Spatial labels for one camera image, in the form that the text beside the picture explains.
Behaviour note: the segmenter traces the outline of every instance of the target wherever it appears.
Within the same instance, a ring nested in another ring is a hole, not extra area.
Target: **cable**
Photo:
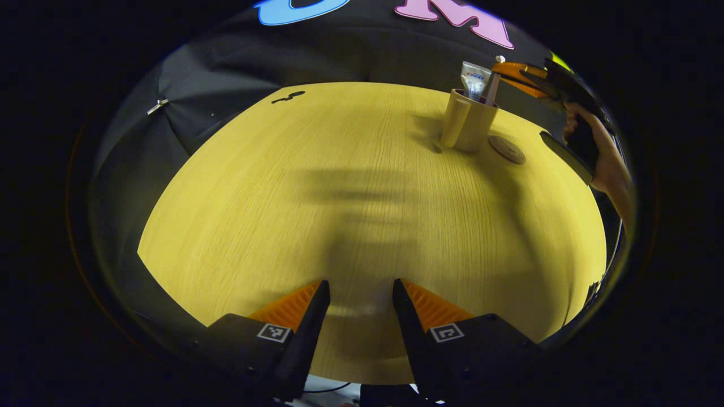
[[[335,387],[335,388],[329,389],[329,390],[312,390],[312,391],[304,390],[303,393],[328,393],[328,392],[334,392],[334,391],[337,391],[337,390],[339,390],[339,389],[343,389],[343,388],[345,388],[345,387],[347,387],[347,386],[349,386],[349,385],[351,385],[351,384],[352,384],[351,382],[347,382],[347,383],[345,383],[345,384],[343,384],[343,385],[341,385],[341,386],[339,386],[339,387]]]

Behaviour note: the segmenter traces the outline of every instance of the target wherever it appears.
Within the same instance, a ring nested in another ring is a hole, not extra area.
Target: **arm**
[[[565,127],[565,139],[576,129],[576,116],[580,115],[591,126],[594,141],[598,147],[598,161],[591,186],[608,195],[618,216],[623,221],[627,233],[634,226],[634,181],[618,152],[606,127],[591,112],[577,103],[565,104],[568,109],[568,122]]]

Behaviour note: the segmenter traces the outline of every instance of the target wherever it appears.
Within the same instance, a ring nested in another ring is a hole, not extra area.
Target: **cork coaster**
[[[499,137],[497,135],[491,135],[488,137],[488,143],[495,149],[501,156],[504,156],[511,162],[516,164],[523,164],[526,162],[526,156],[523,152],[509,140]]]

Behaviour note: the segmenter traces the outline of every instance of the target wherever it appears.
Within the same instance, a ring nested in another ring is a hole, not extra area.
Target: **letter m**
[[[439,17],[430,10],[431,3],[455,27],[460,27],[475,18],[478,23],[470,27],[473,33],[504,48],[514,48],[501,19],[470,5],[461,6],[453,0],[405,0],[405,5],[395,7],[395,12],[406,17],[436,21]]]

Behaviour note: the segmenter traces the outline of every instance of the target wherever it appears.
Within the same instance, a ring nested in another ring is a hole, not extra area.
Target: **table surface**
[[[294,91],[305,91],[275,104]],[[490,130],[514,164],[439,148],[449,95],[383,83],[284,88],[191,156],[156,204],[138,254],[210,325],[310,282],[332,302],[311,374],[413,382],[392,307],[404,277],[534,341],[581,310],[605,270],[594,197],[541,128],[499,111]]]

